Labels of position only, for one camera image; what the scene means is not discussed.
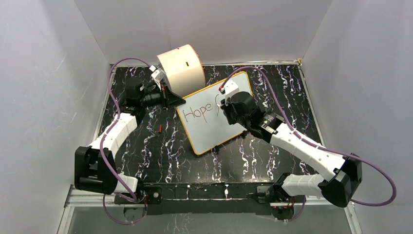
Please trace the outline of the yellow framed whiteboard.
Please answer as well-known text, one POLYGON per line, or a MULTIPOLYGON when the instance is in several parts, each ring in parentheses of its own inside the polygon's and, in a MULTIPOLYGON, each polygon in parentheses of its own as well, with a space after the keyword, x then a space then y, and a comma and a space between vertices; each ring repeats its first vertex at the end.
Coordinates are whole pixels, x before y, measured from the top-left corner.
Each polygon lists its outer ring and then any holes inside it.
POLYGON ((224 80, 183 97, 176 108, 194 153, 199 156, 243 133, 240 124, 230 125, 218 106, 225 98, 219 92, 224 80))

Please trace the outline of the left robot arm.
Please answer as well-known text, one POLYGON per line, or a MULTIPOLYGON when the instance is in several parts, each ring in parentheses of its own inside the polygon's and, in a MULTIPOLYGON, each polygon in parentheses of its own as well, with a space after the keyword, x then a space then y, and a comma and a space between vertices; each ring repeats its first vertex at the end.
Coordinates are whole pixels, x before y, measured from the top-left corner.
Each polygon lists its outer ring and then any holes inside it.
POLYGON ((145 189, 133 176, 121 175, 115 157, 124 141, 141 124, 148 107, 165 110, 185 104, 164 81, 144 84, 137 78, 126 81, 124 94, 116 102, 117 114, 104 132, 89 146, 75 151, 75 188, 105 195, 124 194, 134 203, 145 198, 145 189))

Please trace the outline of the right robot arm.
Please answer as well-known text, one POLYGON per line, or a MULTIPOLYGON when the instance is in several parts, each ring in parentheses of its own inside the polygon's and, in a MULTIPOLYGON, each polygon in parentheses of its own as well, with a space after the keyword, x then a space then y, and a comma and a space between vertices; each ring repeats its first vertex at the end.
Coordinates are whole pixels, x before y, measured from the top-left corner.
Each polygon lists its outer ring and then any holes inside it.
POLYGON ((362 181, 360 162, 325 152, 305 135, 294 135, 280 115, 259 106, 248 92, 222 99, 220 108, 230 125, 243 126, 254 137, 286 150, 317 172, 315 175, 284 173, 264 193, 265 197, 286 202, 294 196, 310 195, 323 197, 337 207, 348 205, 362 181))

